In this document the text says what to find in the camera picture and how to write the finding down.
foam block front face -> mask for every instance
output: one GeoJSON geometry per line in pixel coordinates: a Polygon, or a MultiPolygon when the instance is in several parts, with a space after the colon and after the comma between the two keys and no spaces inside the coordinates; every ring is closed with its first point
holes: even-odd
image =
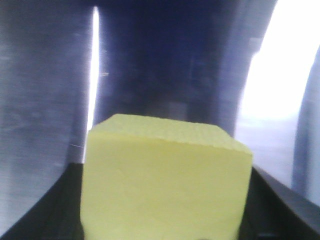
{"type": "Polygon", "coordinates": [[[214,125],[116,114],[88,134],[86,240],[235,240],[252,154],[214,125]]]}

white light patch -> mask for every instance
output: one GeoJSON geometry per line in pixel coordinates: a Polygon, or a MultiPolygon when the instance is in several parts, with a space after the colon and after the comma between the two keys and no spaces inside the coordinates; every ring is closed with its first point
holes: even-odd
{"type": "Polygon", "coordinates": [[[320,1],[279,0],[251,61],[239,115],[279,120],[300,110],[320,43],[320,1]]]}
{"type": "Polygon", "coordinates": [[[92,55],[90,64],[89,106],[86,130],[89,131],[94,124],[98,79],[99,79],[99,12],[95,6],[92,18],[92,55]]]}
{"type": "Polygon", "coordinates": [[[234,136],[254,164],[292,184],[299,112],[320,44],[320,1],[278,0],[261,49],[251,60],[234,136]]]}

metal surface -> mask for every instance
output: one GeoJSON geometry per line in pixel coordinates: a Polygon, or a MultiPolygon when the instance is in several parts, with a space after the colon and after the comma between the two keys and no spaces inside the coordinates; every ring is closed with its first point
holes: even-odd
{"type": "MultiPolygon", "coordinates": [[[[115,113],[139,114],[217,124],[234,135],[252,56],[275,4],[1,0],[0,235],[52,186],[68,156],[82,160],[94,5],[100,16],[95,123],[115,113]]],[[[257,153],[269,174],[315,203],[319,194],[310,191],[320,181],[318,58],[296,123],[276,121],[257,153]],[[294,152],[289,158],[288,148],[294,152]]],[[[258,125],[244,131],[243,141],[250,145],[258,133],[269,130],[258,125]]]]}
{"type": "Polygon", "coordinates": [[[91,14],[76,1],[0,1],[0,235],[66,167],[91,14]]]}

bright light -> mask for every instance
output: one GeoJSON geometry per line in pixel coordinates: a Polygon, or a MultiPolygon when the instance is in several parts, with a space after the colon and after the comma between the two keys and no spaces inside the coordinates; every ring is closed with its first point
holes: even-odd
{"type": "Polygon", "coordinates": [[[320,0],[278,0],[251,60],[234,136],[254,164],[292,184],[299,112],[320,44],[320,0]]]}
{"type": "Polygon", "coordinates": [[[320,1],[279,0],[251,61],[239,115],[284,119],[300,110],[320,43],[320,1]]]}
{"type": "Polygon", "coordinates": [[[94,113],[96,107],[98,79],[99,79],[99,12],[95,6],[92,19],[92,55],[90,64],[90,86],[89,86],[89,106],[86,130],[89,131],[94,123],[94,113]]]}

foam block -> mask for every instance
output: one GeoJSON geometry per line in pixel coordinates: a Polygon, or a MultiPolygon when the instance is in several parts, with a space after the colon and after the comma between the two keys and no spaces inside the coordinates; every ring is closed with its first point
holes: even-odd
{"type": "Polygon", "coordinates": [[[235,240],[252,153],[215,125],[116,114],[88,134],[86,240],[235,240]]]}

